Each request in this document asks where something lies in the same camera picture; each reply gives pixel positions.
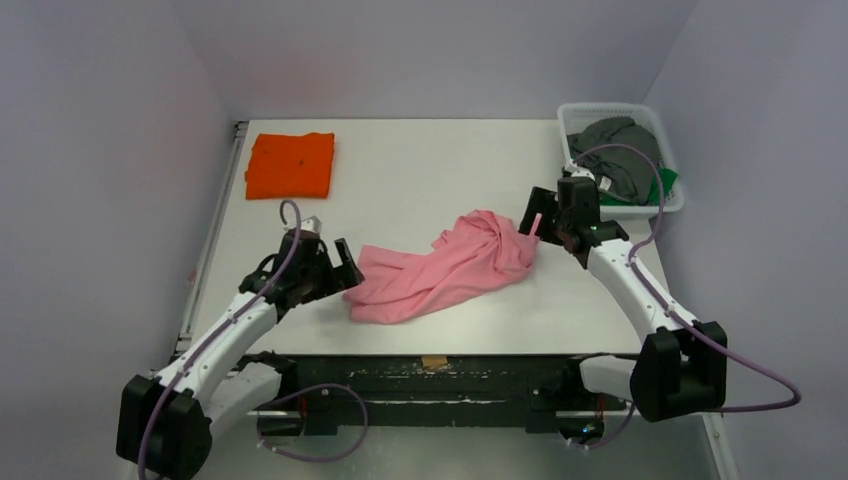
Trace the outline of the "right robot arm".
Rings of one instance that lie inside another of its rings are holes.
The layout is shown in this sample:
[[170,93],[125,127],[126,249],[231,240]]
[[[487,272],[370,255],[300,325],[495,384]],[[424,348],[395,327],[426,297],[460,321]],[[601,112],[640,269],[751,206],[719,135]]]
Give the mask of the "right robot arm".
[[602,220],[592,180],[570,176],[555,190],[534,187],[519,231],[571,254],[612,295],[641,341],[633,359],[597,353],[579,360],[578,370],[561,381],[569,404],[584,407],[599,394],[611,395],[650,422],[723,406],[724,329],[680,306],[635,253],[624,228]]

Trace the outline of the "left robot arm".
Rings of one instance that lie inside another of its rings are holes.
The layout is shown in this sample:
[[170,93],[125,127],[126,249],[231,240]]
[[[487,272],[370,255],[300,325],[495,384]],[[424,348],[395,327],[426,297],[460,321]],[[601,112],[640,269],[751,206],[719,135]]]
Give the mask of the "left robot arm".
[[136,375],[123,388],[117,455],[141,476],[191,479],[214,441],[251,410],[284,409],[298,397],[298,382],[283,368],[244,363],[248,349],[292,309],[359,285],[364,276],[345,239],[334,242],[333,264],[320,230],[309,221],[282,237],[241,281],[213,326],[160,371]]

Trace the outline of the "pink t shirt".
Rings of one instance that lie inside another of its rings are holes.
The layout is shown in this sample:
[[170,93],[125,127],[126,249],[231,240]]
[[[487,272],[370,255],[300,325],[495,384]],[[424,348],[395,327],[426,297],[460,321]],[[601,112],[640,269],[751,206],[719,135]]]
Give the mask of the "pink t shirt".
[[519,283],[534,268],[538,225],[534,218],[524,234],[507,217],[474,210],[442,231],[427,254],[364,246],[364,281],[343,295],[350,317],[396,325]]

